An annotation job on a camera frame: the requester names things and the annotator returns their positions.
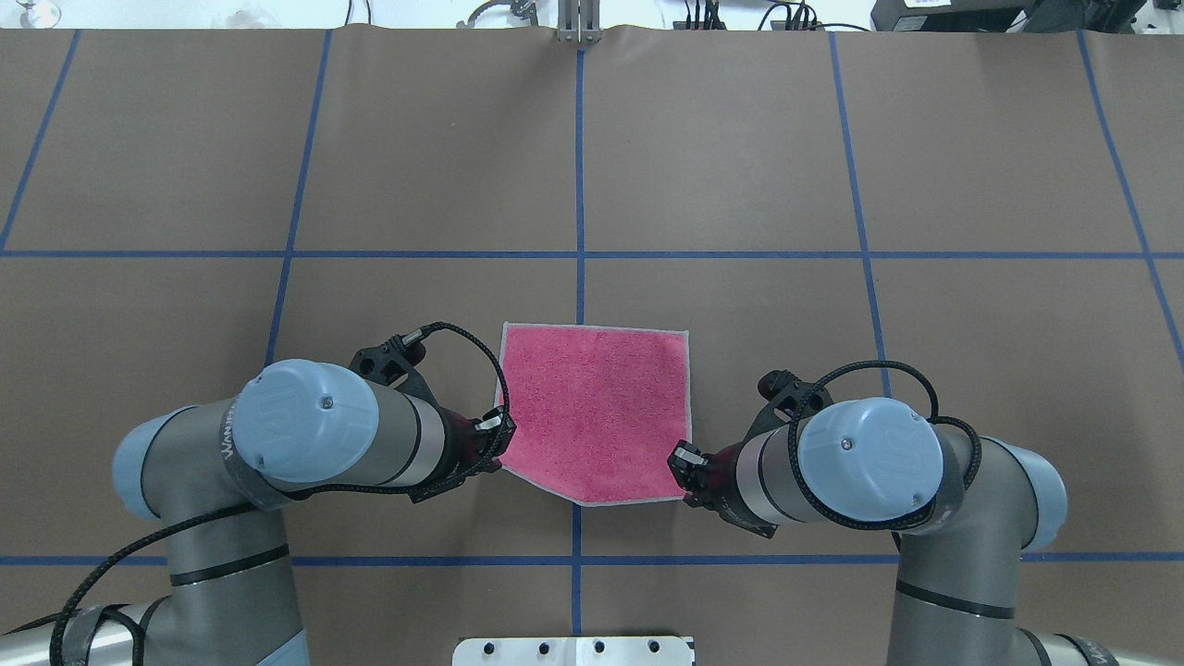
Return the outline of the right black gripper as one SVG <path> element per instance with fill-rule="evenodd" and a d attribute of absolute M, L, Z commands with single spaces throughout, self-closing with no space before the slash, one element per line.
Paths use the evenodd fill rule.
<path fill-rule="evenodd" d="M 736 442 L 718 452 L 699 452 L 689 441 L 678 441 L 668 467 L 681 489 L 694 489 L 694 506 L 718 514 L 736 514 L 744 499 L 736 485 L 736 456 L 744 452 Z"/>

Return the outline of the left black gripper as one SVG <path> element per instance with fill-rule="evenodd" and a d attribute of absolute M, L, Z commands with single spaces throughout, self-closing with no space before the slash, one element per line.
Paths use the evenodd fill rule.
<path fill-rule="evenodd" d="M 502 468 L 500 456 L 511 442 L 516 423 L 508 406 L 495 406 L 480 418 L 443 412 L 448 425 L 449 460 L 455 463 L 449 479 L 464 482 L 477 474 L 491 474 Z"/>

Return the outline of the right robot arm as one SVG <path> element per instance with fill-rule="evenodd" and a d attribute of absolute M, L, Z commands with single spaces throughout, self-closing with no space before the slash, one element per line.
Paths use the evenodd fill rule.
<path fill-rule="evenodd" d="M 1019 562 L 1068 514 L 1036 452 L 974 438 L 893 398 L 790 398 L 803 425 L 758 420 L 744 441 L 668 465 L 686 502 L 752 534 L 826 520 L 899 540 L 889 665 L 1157 665 L 1073 634 L 1019 628 Z"/>

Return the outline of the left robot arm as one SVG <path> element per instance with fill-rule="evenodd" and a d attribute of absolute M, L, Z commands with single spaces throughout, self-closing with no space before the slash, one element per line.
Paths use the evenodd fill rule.
<path fill-rule="evenodd" d="M 469 420 L 418 374 L 386 388 L 310 360 L 136 425 L 112 486 L 160 530 L 107 557 L 62 611 L 4 634 L 4 664 L 307 665 L 283 507 L 326 492 L 438 497 L 498 469 L 511 433 L 504 404 Z"/>

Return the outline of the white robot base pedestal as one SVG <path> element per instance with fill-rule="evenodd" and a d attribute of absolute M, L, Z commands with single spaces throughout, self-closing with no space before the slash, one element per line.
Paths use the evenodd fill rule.
<path fill-rule="evenodd" d="M 675 635 L 464 639 L 452 665 L 697 665 L 693 638 Z"/>

